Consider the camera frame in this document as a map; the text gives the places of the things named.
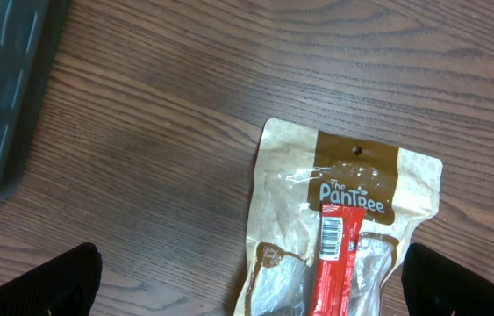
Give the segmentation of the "red white snack bar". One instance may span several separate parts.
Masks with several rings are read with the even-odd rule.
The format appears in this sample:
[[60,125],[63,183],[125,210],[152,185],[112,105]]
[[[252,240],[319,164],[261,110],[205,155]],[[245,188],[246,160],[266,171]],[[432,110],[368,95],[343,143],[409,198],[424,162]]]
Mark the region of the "red white snack bar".
[[311,316],[348,315],[357,244],[365,214],[361,207],[322,205]]

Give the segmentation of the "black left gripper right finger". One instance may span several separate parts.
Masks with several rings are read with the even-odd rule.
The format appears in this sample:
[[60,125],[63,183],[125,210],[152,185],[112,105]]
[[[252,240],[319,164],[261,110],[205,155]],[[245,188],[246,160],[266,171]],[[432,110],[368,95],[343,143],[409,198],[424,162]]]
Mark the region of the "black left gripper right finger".
[[425,245],[408,248],[401,282],[410,316],[494,316],[494,283]]

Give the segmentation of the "white brown snack wrapper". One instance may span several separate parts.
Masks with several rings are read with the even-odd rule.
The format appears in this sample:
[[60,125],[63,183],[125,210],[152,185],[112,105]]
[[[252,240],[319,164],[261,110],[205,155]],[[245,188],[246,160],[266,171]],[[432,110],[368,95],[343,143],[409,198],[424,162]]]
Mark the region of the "white brown snack wrapper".
[[339,221],[326,204],[361,207],[347,311],[377,315],[382,289],[414,229],[440,205],[442,161],[404,148],[265,123],[247,220],[247,279],[238,315],[307,315],[319,259],[339,255]]

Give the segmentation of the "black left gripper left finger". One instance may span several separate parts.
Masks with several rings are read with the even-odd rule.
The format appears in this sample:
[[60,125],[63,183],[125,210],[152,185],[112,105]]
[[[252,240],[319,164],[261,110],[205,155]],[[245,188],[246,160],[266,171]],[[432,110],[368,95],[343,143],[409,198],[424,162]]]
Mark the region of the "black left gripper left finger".
[[0,316],[89,316],[102,257],[85,242],[0,286]]

